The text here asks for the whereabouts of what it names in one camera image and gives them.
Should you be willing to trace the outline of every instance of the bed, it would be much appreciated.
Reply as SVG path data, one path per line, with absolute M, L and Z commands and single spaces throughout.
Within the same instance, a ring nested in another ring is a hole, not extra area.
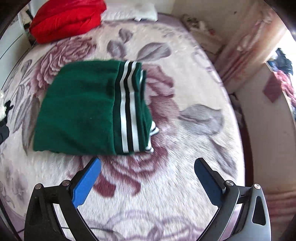
M 194 161 L 203 157 L 225 180 L 244 185 L 242 145 L 213 65 L 181 22 L 163 14 L 157 22 L 103 22 L 86 34 L 37 45 L 23 57 L 2 88 L 14 105 L 10 136 L 0 145 L 4 208 L 16 231 L 23 230 L 34 186 L 71 179 L 90 160 L 34 152 L 34 127 L 46 90 L 65 64 L 111 58 L 143 63 L 145 99 L 160 132 L 151 139 L 153 154 L 99 156 L 102 171 L 79 211 L 99 240 L 196 240 L 216 207 L 194 173 Z M 239 207 L 223 238 L 238 213 Z

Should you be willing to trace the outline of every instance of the white stripe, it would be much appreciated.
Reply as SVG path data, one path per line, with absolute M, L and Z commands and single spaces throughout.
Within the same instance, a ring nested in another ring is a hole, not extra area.
M 150 131 L 152 131 L 155 127 L 156 127 L 156 124 L 155 124 L 154 121 L 152 121 L 152 123 L 151 123 L 151 127 L 150 127 Z
M 140 91 L 141 91 L 142 80 L 143 80 L 143 70 L 141 70 L 140 81 L 139 81 Z
M 153 153 L 154 152 L 154 149 L 151 145 L 151 136 L 149 136 L 149 139 L 148 139 L 148 146 L 146 147 L 146 151 L 147 153 Z
M 131 65 L 131 73 L 128 77 L 128 90 L 130 92 L 130 112 L 131 112 L 131 134 L 133 137 L 133 151 L 139 152 L 139 137 L 136 116 L 135 90 L 133 89 L 132 76 L 135 71 L 137 62 L 134 61 Z
M 154 131 L 150 131 L 150 136 L 153 136 L 155 134 L 157 134 L 159 132 L 159 129 L 157 127 L 155 127 Z
M 128 72 L 129 61 L 124 64 L 124 70 L 122 78 L 120 80 L 120 92 L 121 92 L 121 103 L 120 103 L 120 120 L 121 120 L 121 140 L 122 140 L 122 150 L 124 153 L 128 153 L 128 138 L 126 130 L 126 91 L 124 89 L 124 78 Z

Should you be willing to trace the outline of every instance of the pink fabric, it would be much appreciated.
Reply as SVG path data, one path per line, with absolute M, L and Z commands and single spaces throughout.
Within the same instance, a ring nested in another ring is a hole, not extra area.
M 290 98 L 292 105 L 296 106 L 296 99 L 291 80 L 283 71 L 279 70 L 278 72 L 273 72 L 270 76 L 263 93 L 273 103 L 278 99 L 282 91 L 284 91 Z
M 296 191 L 266 194 L 266 204 L 271 224 L 289 223 L 296 213 Z
M 214 64 L 228 94 L 251 79 L 286 31 L 270 6 L 264 1 L 254 2 Z

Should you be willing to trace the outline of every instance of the blue gripper pad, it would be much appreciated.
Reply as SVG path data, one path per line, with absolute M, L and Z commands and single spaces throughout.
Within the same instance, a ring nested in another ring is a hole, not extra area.
M 194 172 L 211 203 L 217 207 L 221 207 L 223 201 L 222 189 L 199 159 L 196 159 L 194 163 Z
M 96 158 L 88 170 L 85 172 L 83 177 L 80 179 L 76 187 L 73 189 L 73 198 L 72 203 L 75 208 L 82 205 L 89 192 L 91 191 L 92 186 L 94 185 L 96 179 L 98 178 L 101 172 L 101 161 Z

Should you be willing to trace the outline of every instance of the white pillow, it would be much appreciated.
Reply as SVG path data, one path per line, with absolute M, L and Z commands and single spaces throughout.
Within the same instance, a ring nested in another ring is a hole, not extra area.
M 157 11 L 152 3 L 142 4 L 120 4 L 120 3 L 109 3 L 107 10 L 102 13 L 102 21 L 113 21 L 113 20 L 127 20 L 134 19 L 140 21 L 141 19 L 147 19 L 151 21 L 157 21 Z

